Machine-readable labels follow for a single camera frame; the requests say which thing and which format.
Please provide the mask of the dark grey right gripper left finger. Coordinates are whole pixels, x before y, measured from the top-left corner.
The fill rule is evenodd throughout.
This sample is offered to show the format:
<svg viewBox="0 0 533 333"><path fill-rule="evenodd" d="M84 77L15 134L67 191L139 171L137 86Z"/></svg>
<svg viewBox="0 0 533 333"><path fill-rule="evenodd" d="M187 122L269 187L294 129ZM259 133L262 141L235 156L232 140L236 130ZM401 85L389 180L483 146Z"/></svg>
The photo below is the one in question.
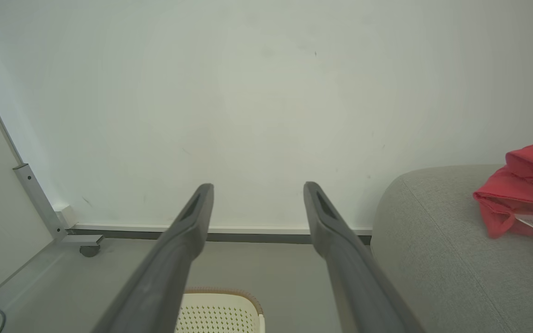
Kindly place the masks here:
<svg viewBox="0 0 533 333"><path fill-rule="evenodd" d="M105 311L95 333L173 333L192 262L202 253L213 184L201 184Z"/></svg>

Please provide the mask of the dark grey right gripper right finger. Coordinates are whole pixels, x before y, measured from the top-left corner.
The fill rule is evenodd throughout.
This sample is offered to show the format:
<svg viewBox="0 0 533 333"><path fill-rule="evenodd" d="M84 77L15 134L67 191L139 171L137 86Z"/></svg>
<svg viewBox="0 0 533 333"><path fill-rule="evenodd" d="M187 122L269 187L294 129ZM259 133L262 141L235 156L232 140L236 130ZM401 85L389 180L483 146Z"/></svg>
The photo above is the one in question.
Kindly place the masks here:
<svg viewBox="0 0 533 333"><path fill-rule="evenodd" d="M371 251L349 228L322 187L303 187L311 242L324 259L345 333L422 333Z"/></svg>

